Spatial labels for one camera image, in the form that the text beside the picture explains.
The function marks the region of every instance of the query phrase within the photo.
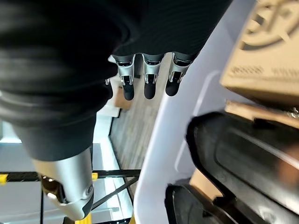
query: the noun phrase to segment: robotic hand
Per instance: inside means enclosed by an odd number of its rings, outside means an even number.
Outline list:
[[[134,97],[134,57],[143,54],[146,98],[173,52],[166,93],[177,93],[231,0],[3,0],[0,117],[32,158],[47,197],[73,220],[93,204],[90,146],[96,112],[120,75]],[[116,64],[108,62],[113,55]]]

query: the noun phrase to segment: black metal bar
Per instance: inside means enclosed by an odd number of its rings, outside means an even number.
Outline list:
[[[94,170],[98,174],[98,179],[108,177],[139,177],[140,169],[123,169],[123,170]],[[0,172],[8,174],[7,182],[35,182],[39,181],[37,172]]]
[[[95,224],[129,224],[131,218],[125,218],[121,220],[115,220],[115,221],[108,221],[103,223],[95,223]]]
[[[40,214],[40,224],[43,224],[43,187],[41,186],[41,214]]]
[[[119,170],[94,170],[93,173],[98,173],[98,178],[107,177],[139,177],[140,169],[119,169]]]
[[[134,177],[132,180],[129,180],[125,184],[121,185],[115,191],[111,192],[110,194],[104,196],[103,198],[101,198],[100,200],[98,200],[97,202],[95,202],[93,204],[93,206],[92,206],[92,210],[94,210],[95,208],[99,207],[101,204],[103,204],[104,202],[106,202],[107,200],[109,200],[111,197],[113,197],[114,195],[120,193],[122,190],[128,188],[129,186],[131,186],[133,183],[135,183],[137,181],[138,181],[138,177]]]

